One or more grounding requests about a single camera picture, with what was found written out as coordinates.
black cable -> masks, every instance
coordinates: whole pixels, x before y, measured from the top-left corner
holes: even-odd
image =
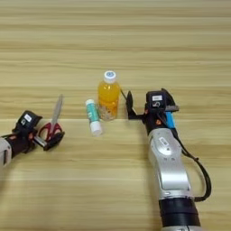
[[[164,121],[164,119],[159,115],[157,114],[158,118],[162,121],[162,123],[167,127],[167,123],[166,121]],[[196,158],[194,157],[187,149],[186,147],[183,145],[182,141],[180,140],[179,136],[178,136],[178,133],[177,133],[177,130],[174,128],[174,129],[171,129],[172,131],[172,134],[173,136],[175,137],[175,139],[179,142],[181,148],[182,148],[182,153],[191,158],[200,168],[200,170],[202,171],[203,173],[203,176],[204,176],[204,179],[205,179],[205,182],[206,182],[206,192],[204,194],[204,196],[201,196],[201,197],[195,197],[194,200],[196,202],[199,202],[199,201],[203,201],[203,200],[206,200],[207,198],[209,198],[209,196],[211,195],[211,192],[212,192],[212,182],[211,182],[211,179],[208,175],[208,172],[207,170],[204,168],[204,166],[200,163],[199,161],[199,158]]]

silver robot arm segment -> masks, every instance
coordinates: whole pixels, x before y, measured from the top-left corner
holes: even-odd
[[[162,231],[203,231],[179,142],[168,128],[153,129],[149,141],[149,159],[159,185]]]

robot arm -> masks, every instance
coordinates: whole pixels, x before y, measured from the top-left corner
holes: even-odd
[[[172,112],[179,111],[179,108],[165,89],[147,93],[143,115],[135,113],[131,92],[125,99],[128,118],[141,119],[149,136],[149,160],[159,186],[162,231],[202,231],[194,201],[210,196],[211,182],[199,159],[185,149],[177,135]],[[182,152],[199,165],[205,176],[208,190],[204,197],[195,199],[192,195],[189,177],[181,160]]]
[[[19,153],[31,152],[35,144],[39,144],[44,151],[59,144],[64,132],[55,134],[48,142],[37,136],[37,124],[42,118],[31,111],[25,111],[16,123],[13,133],[0,137],[0,168],[9,164]]]

glue stick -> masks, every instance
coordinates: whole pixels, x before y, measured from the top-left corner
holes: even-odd
[[[88,119],[90,122],[90,130],[91,133],[95,136],[102,134],[102,127],[99,122],[99,117],[97,114],[97,106],[93,99],[89,99],[86,101],[86,107],[88,112]]]

black camera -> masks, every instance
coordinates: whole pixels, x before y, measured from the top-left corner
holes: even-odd
[[[166,110],[166,94],[163,91],[149,91],[146,94],[145,109],[149,113],[164,112]]]

